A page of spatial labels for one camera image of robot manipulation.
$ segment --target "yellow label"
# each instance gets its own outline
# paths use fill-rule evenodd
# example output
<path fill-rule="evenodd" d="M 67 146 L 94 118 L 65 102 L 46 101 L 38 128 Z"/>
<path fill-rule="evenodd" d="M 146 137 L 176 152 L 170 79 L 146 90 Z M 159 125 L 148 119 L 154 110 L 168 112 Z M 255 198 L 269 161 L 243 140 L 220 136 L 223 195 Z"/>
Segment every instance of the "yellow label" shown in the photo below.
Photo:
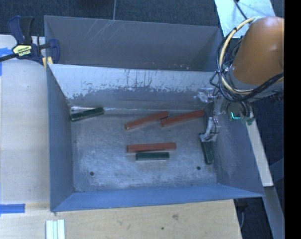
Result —
<path fill-rule="evenodd" d="M 30 45 L 18 45 L 12 51 L 13 51 L 14 54 L 18 54 L 20 52 L 24 52 L 24 54 L 21 55 L 21 56 L 23 56 L 23 55 L 31 53 L 30 52 L 31 49 L 32 49 L 32 47 Z"/>

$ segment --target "bin floor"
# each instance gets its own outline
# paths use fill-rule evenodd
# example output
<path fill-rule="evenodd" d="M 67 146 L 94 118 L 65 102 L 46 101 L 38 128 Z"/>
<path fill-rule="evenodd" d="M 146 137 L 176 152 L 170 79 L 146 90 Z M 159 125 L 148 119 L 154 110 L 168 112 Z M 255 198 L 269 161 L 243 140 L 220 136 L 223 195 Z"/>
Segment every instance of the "bin floor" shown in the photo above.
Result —
<path fill-rule="evenodd" d="M 162 127 L 160 121 L 126 131 L 124 124 L 149 114 L 105 114 L 72 122 L 74 191 L 179 187 L 216 183 L 198 134 L 203 118 Z M 175 142 L 168 160 L 136 161 L 128 144 Z"/>

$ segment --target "dark floor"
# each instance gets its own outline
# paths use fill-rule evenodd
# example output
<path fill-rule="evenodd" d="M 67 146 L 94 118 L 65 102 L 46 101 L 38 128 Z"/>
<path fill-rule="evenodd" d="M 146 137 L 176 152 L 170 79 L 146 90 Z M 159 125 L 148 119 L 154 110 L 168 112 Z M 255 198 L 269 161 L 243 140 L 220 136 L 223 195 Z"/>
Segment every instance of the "dark floor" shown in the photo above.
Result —
<path fill-rule="evenodd" d="M 285 0 L 271 0 L 276 16 L 285 17 Z M 0 0 L 0 33 L 8 34 L 13 16 L 34 16 L 31 34 L 44 36 L 44 15 L 105 18 L 219 26 L 214 0 Z M 269 165 L 284 156 L 284 101 L 254 103 L 257 125 Z M 284 212 L 284 180 L 276 182 Z M 244 239 L 271 239 L 262 199 L 248 199 Z"/>

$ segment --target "green light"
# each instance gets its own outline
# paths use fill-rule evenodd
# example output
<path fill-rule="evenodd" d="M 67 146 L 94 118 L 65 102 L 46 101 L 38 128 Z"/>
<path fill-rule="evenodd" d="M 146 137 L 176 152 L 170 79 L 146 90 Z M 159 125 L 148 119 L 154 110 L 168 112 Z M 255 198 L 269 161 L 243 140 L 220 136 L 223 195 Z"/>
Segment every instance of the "green light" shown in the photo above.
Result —
<path fill-rule="evenodd" d="M 240 117 L 235 117 L 233 112 L 231 112 L 231 117 L 232 117 L 234 120 L 240 119 Z"/>

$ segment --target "red block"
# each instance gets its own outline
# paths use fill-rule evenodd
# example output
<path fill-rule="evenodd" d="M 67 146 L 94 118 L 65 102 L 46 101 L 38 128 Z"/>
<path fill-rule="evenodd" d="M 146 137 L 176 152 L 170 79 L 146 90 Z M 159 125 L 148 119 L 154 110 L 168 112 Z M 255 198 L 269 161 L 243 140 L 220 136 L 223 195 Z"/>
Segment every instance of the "red block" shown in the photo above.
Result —
<path fill-rule="evenodd" d="M 136 128 L 136 127 L 140 127 L 140 126 L 155 122 L 157 120 L 164 119 L 168 116 L 169 116 L 169 113 L 167 111 L 165 111 L 165 112 L 161 112 L 161 113 L 158 113 L 158 114 L 147 116 L 145 118 L 141 118 L 141 119 L 137 119 L 137 120 L 134 120 L 134 121 L 131 121 L 131 122 L 127 122 L 124 126 L 125 126 L 126 130 L 130 130 L 130 129 L 133 129 L 133 128 Z"/>
<path fill-rule="evenodd" d="M 162 150 L 175 150 L 176 143 L 163 142 L 151 144 L 131 144 L 127 145 L 127 152 L 143 152 L 143 151 L 162 151 Z"/>
<path fill-rule="evenodd" d="M 182 114 L 179 116 L 174 116 L 174 117 L 169 117 L 169 118 L 163 119 L 161 121 L 161 125 L 162 126 L 174 125 L 174 124 L 181 123 L 184 121 L 196 119 L 196 118 L 202 117 L 204 115 L 205 115 L 205 113 L 203 110 L 194 111 L 191 113 L 186 113 L 186 114 Z"/>

